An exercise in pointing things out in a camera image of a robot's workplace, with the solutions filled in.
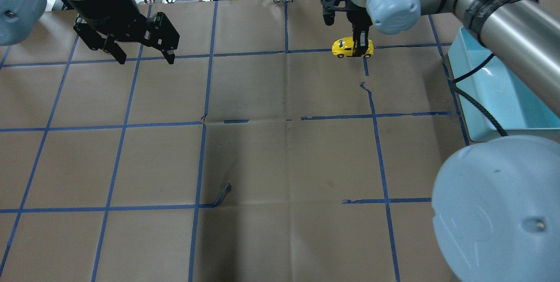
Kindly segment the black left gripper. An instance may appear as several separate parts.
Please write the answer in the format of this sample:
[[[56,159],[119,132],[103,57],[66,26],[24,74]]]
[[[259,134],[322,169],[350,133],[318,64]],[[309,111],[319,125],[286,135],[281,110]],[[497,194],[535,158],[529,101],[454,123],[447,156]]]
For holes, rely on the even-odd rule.
[[[73,25],[80,39],[93,51],[102,50],[124,65],[121,42],[136,42],[160,51],[173,65],[180,34],[162,11],[148,18],[132,0],[74,0],[78,17]]]

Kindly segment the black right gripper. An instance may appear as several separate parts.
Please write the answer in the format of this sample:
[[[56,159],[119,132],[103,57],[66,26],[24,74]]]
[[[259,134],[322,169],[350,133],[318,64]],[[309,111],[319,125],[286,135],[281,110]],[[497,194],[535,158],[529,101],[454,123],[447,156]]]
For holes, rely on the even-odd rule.
[[[353,56],[364,56],[369,49],[369,29],[371,19],[364,7],[356,5],[351,0],[320,0],[323,21],[326,26],[335,23],[336,13],[346,13],[346,18],[353,29]]]

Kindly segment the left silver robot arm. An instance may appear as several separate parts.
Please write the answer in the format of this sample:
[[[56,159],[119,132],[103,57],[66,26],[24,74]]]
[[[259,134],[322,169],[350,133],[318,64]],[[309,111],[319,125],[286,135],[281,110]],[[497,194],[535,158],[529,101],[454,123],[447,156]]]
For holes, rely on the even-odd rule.
[[[127,56],[120,43],[135,42],[160,51],[168,64],[174,63],[180,35],[162,11],[148,18],[140,13],[135,0],[62,1],[77,12],[73,29],[91,50],[102,50],[124,64]],[[25,41],[43,15],[46,3],[47,0],[1,0],[1,45]]]

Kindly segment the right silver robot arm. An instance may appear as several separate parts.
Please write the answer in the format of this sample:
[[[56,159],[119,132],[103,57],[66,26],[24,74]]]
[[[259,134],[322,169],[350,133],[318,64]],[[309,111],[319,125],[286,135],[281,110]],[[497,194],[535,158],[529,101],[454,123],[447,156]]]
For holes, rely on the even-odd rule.
[[[491,123],[465,115],[475,144],[440,168],[431,196],[438,246],[461,282],[559,280],[559,18],[538,0],[321,0],[352,24],[352,56],[369,28],[392,35],[422,15],[451,13],[490,56],[466,72],[450,48],[454,91]]]

